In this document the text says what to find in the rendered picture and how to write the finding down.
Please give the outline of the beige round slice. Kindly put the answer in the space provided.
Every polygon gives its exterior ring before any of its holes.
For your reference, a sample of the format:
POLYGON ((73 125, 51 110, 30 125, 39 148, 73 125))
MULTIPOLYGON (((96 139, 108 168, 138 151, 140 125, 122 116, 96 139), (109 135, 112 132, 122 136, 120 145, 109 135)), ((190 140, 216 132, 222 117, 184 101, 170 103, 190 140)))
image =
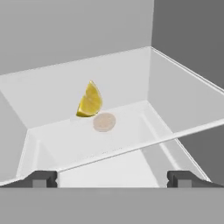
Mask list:
POLYGON ((94 129, 99 132, 107 132, 114 128, 116 117, 111 113, 101 113, 93 120, 94 129))

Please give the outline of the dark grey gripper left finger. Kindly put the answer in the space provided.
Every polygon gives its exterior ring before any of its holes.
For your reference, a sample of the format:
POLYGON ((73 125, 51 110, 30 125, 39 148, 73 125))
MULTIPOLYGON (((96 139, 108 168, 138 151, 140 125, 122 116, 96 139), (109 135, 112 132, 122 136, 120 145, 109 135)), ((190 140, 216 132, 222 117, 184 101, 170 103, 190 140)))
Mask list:
POLYGON ((23 188, 51 188, 58 187, 56 179, 58 173, 56 171, 34 171, 24 179, 12 182, 9 187, 23 187, 23 188))

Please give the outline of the yellow lemon wedge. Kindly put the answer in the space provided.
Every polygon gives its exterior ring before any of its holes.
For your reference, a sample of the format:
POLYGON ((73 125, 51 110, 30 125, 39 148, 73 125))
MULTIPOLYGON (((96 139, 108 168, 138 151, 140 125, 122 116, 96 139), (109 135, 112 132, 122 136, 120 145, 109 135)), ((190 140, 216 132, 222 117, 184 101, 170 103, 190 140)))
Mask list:
POLYGON ((101 110, 101 108, 101 93, 95 83, 91 80, 87 84, 85 94, 80 99, 76 115, 79 117, 95 116, 101 110))

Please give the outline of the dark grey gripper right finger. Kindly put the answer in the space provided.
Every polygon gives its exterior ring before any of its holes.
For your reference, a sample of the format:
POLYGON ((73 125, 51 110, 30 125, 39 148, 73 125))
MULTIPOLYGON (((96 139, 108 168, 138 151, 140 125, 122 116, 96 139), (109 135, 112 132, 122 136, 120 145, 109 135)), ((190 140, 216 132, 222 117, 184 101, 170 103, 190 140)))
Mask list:
POLYGON ((168 171, 167 187, 216 187, 213 182, 198 178, 191 171, 168 171))

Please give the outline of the clear fridge drawer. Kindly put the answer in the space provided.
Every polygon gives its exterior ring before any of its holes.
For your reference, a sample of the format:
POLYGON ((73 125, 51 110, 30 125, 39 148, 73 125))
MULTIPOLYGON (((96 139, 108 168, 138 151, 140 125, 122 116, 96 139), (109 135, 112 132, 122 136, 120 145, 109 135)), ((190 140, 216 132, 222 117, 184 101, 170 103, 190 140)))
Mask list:
POLYGON ((224 126, 224 91, 147 46, 0 75, 0 186, 56 171, 59 187, 163 187, 208 174, 181 137, 224 126), (76 115, 90 81, 101 110, 76 115), (111 113, 112 130, 93 120, 111 113))

